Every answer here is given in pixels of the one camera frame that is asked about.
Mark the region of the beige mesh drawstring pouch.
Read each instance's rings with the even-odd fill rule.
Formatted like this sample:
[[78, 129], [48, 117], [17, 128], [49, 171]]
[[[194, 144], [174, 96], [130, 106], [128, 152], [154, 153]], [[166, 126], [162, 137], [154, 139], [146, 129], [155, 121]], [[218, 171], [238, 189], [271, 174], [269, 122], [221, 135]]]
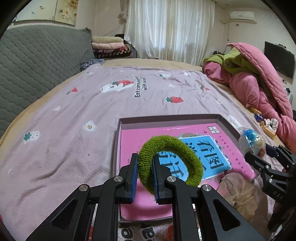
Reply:
[[239, 173], [225, 175], [217, 192], [228, 201], [248, 222], [252, 221], [258, 208], [255, 186]]

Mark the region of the green fuzzy hair scrunchie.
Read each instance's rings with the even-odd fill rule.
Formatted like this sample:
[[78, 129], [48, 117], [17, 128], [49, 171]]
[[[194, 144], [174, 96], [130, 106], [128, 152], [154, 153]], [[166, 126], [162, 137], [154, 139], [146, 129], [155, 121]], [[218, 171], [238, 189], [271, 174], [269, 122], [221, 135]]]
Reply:
[[200, 159], [184, 142], [171, 136], [156, 136], [149, 139], [138, 154], [138, 176], [144, 188], [154, 194], [152, 159], [159, 152], [172, 152], [185, 164], [189, 172], [186, 184], [199, 186], [203, 177], [203, 166]]

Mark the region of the red toy egg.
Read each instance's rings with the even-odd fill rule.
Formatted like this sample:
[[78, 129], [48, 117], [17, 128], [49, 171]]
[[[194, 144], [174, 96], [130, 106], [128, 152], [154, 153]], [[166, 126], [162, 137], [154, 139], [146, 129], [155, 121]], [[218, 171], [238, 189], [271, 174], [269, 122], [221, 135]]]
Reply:
[[170, 225], [166, 230], [165, 241], [174, 241], [174, 226]]

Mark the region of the small clutter on bed edge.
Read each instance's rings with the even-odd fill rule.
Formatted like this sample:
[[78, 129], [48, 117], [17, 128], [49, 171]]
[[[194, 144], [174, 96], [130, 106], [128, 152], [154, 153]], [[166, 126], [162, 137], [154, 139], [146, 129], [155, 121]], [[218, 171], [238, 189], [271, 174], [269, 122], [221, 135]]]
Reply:
[[274, 139], [276, 137], [276, 131], [278, 129], [278, 120], [274, 118], [264, 118], [262, 116], [262, 113], [253, 107], [249, 107], [248, 109], [254, 114], [255, 120], [260, 124], [263, 132], [271, 139]]

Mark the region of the pink blue children's book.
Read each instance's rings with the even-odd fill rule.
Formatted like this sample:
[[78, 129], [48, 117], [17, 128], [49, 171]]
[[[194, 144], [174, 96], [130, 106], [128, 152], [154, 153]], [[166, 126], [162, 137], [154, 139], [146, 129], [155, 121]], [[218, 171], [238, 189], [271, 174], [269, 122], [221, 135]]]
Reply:
[[[181, 139], [198, 156], [203, 165], [201, 184], [217, 188], [225, 173], [240, 173], [244, 179], [251, 180], [255, 173], [244, 160], [230, 135], [217, 123], [185, 126], [165, 126], [139, 128], [120, 131], [119, 167], [130, 163], [133, 153], [138, 153], [151, 137], [168, 135]], [[158, 205], [154, 195], [140, 182], [133, 204], [120, 207], [121, 216], [127, 221], [148, 221], [167, 219], [172, 216], [171, 205]]]

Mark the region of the grey shallow cardboard tray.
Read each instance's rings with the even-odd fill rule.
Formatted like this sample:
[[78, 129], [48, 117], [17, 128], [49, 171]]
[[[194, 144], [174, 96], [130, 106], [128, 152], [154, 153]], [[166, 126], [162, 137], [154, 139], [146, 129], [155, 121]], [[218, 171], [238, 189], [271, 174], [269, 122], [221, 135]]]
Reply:
[[[168, 116], [147, 116], [140, 118], [121, 118], [118, 122], [118, 128], [116, 131], [115, 138], [115, 158], [113, 164], [113, 175], [119, 174], [119, 167], [116, 163], [120, 157], [120, 131], [139, 129], [139, 128], [156, 128], [165, 126], [185, 126], [205, 123], [217, 123], [222, 126], [222, 130], [230, 135], [231, 140], [235, 142], [236, 147], [239, 149], [238, 139], [240, 137], [239, 128], [241, 124], [231, 115], [226, 119], [219, 114], [195, 114], [195, 115], [168, 115]], [[182, 162], [182, 160], [174, 153], [170, 152], [159, 152], [159, 161], [161, 165], [166, 166], [170, 169], [172, 176], [186, 181], [189, 172]]]

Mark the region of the pink quilted comforter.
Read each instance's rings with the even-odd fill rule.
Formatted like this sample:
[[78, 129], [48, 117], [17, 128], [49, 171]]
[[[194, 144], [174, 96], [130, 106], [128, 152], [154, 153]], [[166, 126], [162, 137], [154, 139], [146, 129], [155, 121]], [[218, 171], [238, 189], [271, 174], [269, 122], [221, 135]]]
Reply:
[[230, 43], [259, 71], [259, 75], [240, 72], [231, 75], [221, 65], [210, 62], [203, 64], [203, 72], [217, 83], [230, 87], [236, 98], [247, 108], [253, 107], [264, 118], [277, 119], [276, 135], [291, 152], [295, 152], [295, 120], [283, 83], [267, 57], [253, 45]]

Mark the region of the lilac strawberry print blanket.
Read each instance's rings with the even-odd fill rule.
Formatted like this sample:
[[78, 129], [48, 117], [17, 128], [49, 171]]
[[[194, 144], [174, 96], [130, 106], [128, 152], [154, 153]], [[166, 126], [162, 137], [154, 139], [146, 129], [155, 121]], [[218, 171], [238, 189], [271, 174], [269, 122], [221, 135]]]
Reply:
[[1, 156], [6, 228], [25, 240], [78, 185], [107, 180], [120, 118], [208, 113], [260, 131], [202, 72], [89, 67], [30, 117]]

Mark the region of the black flat television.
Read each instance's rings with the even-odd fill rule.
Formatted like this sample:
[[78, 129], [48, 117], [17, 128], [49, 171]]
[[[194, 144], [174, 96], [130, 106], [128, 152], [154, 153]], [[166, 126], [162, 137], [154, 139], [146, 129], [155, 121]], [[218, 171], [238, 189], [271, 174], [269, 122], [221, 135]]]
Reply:
[[264, 43], [264, 55], [269, 59], [274, 68], [289, 78], [295, 72], [295, 56], [282, 45], [270, 42]]

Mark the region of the green blanket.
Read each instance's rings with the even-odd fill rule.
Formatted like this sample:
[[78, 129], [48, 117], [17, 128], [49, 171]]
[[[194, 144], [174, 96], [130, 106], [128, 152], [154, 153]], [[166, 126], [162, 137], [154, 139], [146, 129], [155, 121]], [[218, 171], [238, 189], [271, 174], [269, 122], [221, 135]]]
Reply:
[[221, 65], [231, 75], [240, 72], [247, 72], [259, 75], [257, 68], [244, 57], [235, 47], [233, 47], [227, 54], [215, 54], [203, 60], [206, 63], [214, 62]]

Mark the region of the white sheer curtain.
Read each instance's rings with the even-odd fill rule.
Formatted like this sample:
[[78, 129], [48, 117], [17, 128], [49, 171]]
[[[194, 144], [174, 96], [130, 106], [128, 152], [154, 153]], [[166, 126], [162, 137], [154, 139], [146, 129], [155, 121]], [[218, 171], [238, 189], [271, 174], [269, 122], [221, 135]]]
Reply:
[[125, 39], [140, 58], [198, 66], [214, 17], [215, 1], [129, 1]]

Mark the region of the stack of folded blankets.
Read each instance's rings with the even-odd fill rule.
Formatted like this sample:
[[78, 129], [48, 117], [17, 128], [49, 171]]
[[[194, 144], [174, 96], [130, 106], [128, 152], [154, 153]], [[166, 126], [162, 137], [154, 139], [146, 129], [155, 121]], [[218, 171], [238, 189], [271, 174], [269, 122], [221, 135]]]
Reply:
[[133, 58], [132, 47], [121, 37], [93, 36], [91, 40], [96, 59], [129, 59]]

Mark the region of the grey quilted headboard cover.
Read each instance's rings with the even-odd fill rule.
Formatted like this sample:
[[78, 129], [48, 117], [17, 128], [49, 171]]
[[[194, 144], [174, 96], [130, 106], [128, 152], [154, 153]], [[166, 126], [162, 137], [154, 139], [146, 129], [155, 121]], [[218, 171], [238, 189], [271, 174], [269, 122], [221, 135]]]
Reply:
[[11, 28], [1, 38], [1, 134], [28, 106], [94, 58], [92, 32], [51, 25]]

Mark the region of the white wall air conditioner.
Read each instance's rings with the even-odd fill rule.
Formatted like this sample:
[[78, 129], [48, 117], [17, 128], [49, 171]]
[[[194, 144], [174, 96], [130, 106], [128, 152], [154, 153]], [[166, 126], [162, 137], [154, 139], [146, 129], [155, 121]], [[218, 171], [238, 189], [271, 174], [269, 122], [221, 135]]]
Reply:
[[233, 21], [255, 24], [255, 13], [252, 11], [231, 11], [230, 19]]

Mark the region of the floral wall poster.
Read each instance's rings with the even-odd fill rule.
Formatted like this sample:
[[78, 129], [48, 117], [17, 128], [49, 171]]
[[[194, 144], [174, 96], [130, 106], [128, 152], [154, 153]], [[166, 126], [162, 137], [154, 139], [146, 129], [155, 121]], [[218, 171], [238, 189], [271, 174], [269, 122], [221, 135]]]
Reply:
[[16, 16], [18, 21], [49, 20], [76, 25], [78, 1], [33, 0]]

